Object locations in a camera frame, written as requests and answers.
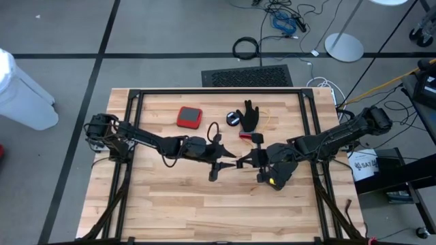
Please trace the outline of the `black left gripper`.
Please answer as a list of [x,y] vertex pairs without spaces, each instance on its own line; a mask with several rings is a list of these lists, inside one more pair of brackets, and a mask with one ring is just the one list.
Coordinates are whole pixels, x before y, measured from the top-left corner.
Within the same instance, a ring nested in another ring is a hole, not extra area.
[[[223,163],[223,162],[217,162],[217,159],[219,158],[219,142],[221,141],[221,134],[215,134],[213,136],[213,139],[208,137],[208,140],[210,144],[206,147],[206,155],[208,162],[211,164],[211,170],[208,175],[209,181],[216,181],[218,179],[218,173],[221,169],[234,167],[235,164],[233,163]],[[223,157],[229,157],[229,158],[236,158],[236,155],[228,151],[225,146],[221,145],[221,152]]]

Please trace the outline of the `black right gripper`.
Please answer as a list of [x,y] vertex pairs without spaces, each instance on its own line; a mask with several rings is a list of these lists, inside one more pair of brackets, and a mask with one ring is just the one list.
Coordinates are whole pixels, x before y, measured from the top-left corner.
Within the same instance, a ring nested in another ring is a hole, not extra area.
[[236,162],[237,168],[244,168],[246,165],[252,168],[258,168],[259,172],[256,176],[257,182],[266,182],[269,168],[269,159],[266,149],[262,149],[261,144],[264,143],[264,137],[261,133],[253,133],[251,135],[252,142],[256,145],[248,154],[242,156],[240,161]]

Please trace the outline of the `black soft pouch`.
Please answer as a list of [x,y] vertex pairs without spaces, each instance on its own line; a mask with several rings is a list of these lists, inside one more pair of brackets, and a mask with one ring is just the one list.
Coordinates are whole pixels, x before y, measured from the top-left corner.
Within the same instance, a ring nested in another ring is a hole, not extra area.
[[[266,183],[273,187],[274,190],[280,191],[297,167],[298,163],[295,161],[274,163],[268,171]],[[270,184],[270,178],[274,179],[275,185]]]

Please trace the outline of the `grey and black work glove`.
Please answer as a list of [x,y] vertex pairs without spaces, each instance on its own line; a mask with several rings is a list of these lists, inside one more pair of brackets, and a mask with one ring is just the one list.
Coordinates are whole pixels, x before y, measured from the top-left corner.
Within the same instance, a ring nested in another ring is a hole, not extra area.
[[241,138],[251,138],[251,135],[254,133],[258,121],[259,121],[259,107],[256,106],[253,108],[251,100],[245,100],[245,113],[243,114],[240,110],[237,110],[236,113],[239,116],[239,121],[242,127],[242,130],[239,133],[239,137]]

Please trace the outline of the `red-rimmed grey square pad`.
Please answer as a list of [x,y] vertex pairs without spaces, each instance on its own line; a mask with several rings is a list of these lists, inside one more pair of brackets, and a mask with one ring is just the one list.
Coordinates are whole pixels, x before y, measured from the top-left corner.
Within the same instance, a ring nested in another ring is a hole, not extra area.
[[183,106],[179,110],[176,125],[188,129],[197,129],[200,126],[201,119],[201,109]]

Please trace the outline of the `black perforated floor grate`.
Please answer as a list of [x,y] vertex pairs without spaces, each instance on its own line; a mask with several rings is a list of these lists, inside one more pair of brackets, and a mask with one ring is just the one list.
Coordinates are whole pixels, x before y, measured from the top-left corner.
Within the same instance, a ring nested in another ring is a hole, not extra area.
[[293,87],[287,65],[267,65],[201,72],[203,87]]

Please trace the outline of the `white printed box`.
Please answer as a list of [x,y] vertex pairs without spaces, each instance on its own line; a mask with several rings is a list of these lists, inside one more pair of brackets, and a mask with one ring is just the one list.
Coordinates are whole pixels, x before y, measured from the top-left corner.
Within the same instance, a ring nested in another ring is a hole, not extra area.
[[347,157],[355,182],[371,177],[379,171],[377,155],[373,149],[349,152]]

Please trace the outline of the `black power strip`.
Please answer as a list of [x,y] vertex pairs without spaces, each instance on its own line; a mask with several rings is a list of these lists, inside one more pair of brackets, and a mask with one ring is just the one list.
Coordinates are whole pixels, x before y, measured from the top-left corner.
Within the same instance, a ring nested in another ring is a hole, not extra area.
[[301,30],[301,32],[306,33],[307,32],[307,24],[305,23],[304,18],[300,15],[295,15],[294,19],[296,21],[296,25]]

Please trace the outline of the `white round stand base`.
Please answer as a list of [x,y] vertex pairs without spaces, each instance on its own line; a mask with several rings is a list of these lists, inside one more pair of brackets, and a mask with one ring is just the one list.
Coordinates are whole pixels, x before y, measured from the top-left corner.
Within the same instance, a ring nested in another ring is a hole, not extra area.
[[353,35],[347,34],[345,31],[348,25],[353,20],[363,1],[370,1],[377,5],[383,6],[398,6],[403,5],[408,0],[358,0],[345,24],[338,33],[329,35],[324,41],[324,48],[326,52],[334,59],[345,62],[353,63],[363,57],[364,47],[359,39]]

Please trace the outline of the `dark side table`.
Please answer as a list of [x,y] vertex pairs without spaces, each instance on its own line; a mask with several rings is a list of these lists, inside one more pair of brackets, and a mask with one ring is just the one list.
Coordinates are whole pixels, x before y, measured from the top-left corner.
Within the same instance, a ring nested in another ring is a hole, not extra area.
[[[416,79],[413,72],[401,79],[403,92],[409,97],[416,115],[420,117],[425,131],[430,135],[436,145],[436,110],[429,108],[412,99]],[[365,194],[373,191],[408,191],[413,199],[424,226],[416,229],[416,235],[421,239],[427,239],[430,235],[436,235],[436,223],[433,221],[428,208],[418,190],[436,186],[436,153],[420,158],[409,164],[404,163],[403,157],[396,151],[396,158],[389,159],[387,156],[378,157],[382,171],[374,176],[359,180],[355,183],[357,193]]]

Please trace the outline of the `black device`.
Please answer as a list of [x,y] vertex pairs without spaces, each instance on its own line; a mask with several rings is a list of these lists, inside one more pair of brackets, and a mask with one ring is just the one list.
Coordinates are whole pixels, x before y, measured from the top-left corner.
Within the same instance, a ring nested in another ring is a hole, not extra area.
[[436,62],[428,59],[418,61],[418,71],[414,73],[416,84],[412,99],[436,110]]

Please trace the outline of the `white bagged bin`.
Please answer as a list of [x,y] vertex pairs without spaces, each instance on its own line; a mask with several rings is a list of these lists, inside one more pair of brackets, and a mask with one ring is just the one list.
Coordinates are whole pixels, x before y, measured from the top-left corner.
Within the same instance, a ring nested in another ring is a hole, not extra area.
[[54,104],[55,98],[0,48],[0,115],[43,131],[59,121]]

